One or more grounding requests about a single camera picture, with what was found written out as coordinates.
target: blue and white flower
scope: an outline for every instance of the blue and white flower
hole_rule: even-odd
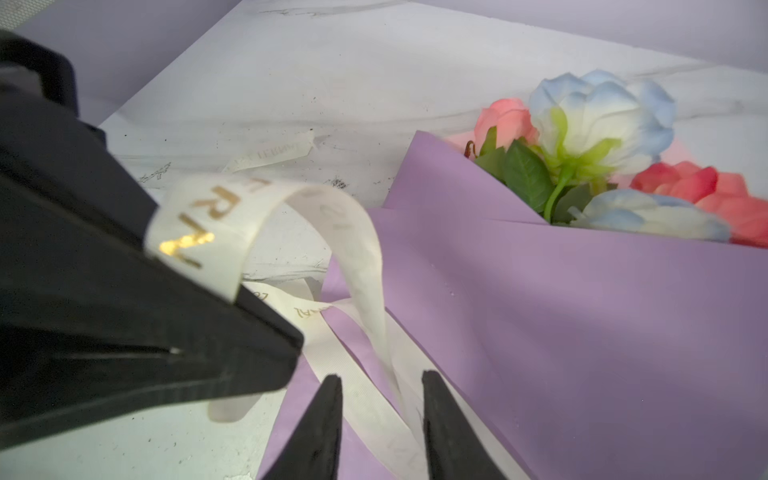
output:
[[[571,184],[641,172],[674,136],[675,103],[662,87],[606,71],[544,80],[529,107],[550,171],[568,170]]]
[[[668,237],[727,242],[728,223],[693,204],[675,197],[644,194],[637,190],[611,190],[597,195],[579,212],[572,227],[653,233]]]

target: flower bouquet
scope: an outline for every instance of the flower bouquet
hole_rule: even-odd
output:
[[[765,200],[663,153],[675,107],[653,82],[567,74],[529,106],[496,102],[448,141],[418,132],[369,210],[406,333],[391,352],[415,343],[433,362],[508,478],[759,478],[768,254],[723,242],[765,247]],[[336,261],[322,297],[350,297]],[[396,405],[361,327],[323,317]],[[318,386],[300,362],[265,465]],[[418,402],[403,396],[400,413]],[[347,423],[341,453],[340,478],[407,478]]]
[[[658,84],[564,74],[529,103],[484,109],[464,152],[547,222],[768,247],[768,201],[740,174],[660,161],[675,103]],[[628,177],[630,189],[616,190]]]

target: green stem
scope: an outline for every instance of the green stem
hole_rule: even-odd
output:
[[[544,207],[544,220],[546,220],[548,223],[552,223],[552,207],[554,207],[554,201],[558,199],[560,192],[563,191],[565,186],[568,185],[568,182],[571,181],[571,178],[573,178],[575,174],[576,169],[569,164],[563,165],[563,168],[560,169],[558,184],[555,186],[552,194],[547,199],[547,205]]]

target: white mesh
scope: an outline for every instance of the white mesh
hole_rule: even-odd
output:
[[[13,30],[54,0],[0,0],[0,28]]]

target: purple wall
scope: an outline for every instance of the purple wall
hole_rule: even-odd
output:
[[[57,0],[15,32],[74,65],[81,118],[121,107],[240,0]]]
[[[768,72],[767,0],[418,0]]]

